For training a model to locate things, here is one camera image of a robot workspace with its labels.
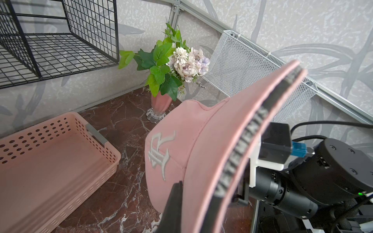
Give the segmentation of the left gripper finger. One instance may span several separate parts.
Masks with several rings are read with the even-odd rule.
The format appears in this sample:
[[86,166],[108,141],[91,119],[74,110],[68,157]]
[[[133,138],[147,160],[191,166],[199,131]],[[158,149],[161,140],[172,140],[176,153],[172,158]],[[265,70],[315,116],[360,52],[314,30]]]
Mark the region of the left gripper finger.
[[183,182],[175,183],[156,233],[180,233],[182,218]]

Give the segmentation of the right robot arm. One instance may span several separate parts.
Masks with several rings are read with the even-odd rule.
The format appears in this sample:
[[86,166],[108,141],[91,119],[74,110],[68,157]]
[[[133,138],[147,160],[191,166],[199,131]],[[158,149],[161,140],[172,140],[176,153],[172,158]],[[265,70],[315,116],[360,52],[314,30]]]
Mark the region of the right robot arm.
[[364,152],[346,143],[318,136],[319,144],[309,148],[304,138],[267,137],[260,142],[258,159],[283,165],[294,155],[287,169],[249,166],[239,183],[231,206],[247,206],[255,198],[297,218],[309,219],[314,227],[329,233],[350,231],[348,219],[365,201],[357,197],[373,192],[373,162]]

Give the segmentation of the pink vase with flowers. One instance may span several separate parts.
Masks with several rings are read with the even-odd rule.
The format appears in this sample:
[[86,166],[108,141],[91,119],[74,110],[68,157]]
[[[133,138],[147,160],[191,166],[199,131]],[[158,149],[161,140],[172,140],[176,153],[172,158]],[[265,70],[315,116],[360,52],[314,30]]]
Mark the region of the pink vase with flowers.
[[145,86],[151,93],[151,107],[147,119],[158,123],[166,116],[171,102],[177,100],[189,83],[199,84],[198,79],[209,71],[210,59],[201,49],[190,48],[182,39],[181,31],[166,25],[165,38],[158,40],[151,52],[121,50],[119,69],[132,61],[137,70],[148,70]]

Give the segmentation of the white mesh wall basket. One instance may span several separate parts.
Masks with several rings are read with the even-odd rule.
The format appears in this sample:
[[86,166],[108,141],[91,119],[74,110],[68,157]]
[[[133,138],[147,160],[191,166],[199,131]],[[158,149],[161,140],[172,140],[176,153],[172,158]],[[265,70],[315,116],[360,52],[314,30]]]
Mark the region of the white mesh wall basket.
[[[285,62],[242,35],[226,30],[211,56],[204,79],[228,97],[232,97],[282,67]],[[274,122],[282,122],[318,92],[316,84],[304,78],[282,105]]]

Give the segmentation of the pink plastic basket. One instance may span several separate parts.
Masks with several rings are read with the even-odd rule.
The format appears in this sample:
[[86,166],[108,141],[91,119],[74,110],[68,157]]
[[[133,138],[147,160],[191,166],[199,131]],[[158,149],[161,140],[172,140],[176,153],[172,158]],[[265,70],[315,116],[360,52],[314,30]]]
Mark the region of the pink plastic basket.
[[1,139],[1,232],[49,233],[117,170],[121,155],[76,112]]

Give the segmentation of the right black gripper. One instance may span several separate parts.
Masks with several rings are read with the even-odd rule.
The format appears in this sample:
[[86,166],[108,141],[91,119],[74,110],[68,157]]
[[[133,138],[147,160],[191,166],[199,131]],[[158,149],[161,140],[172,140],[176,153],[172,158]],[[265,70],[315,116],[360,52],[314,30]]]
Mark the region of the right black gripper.
[[315,154],[294,169],[259,168],[254,188],[248,185],[248,165],[231,205],[246,206],[254,198],[294,217],[310,219],[373,191],[373,160],[363,151],[331,138],[323,138],[312,149]]

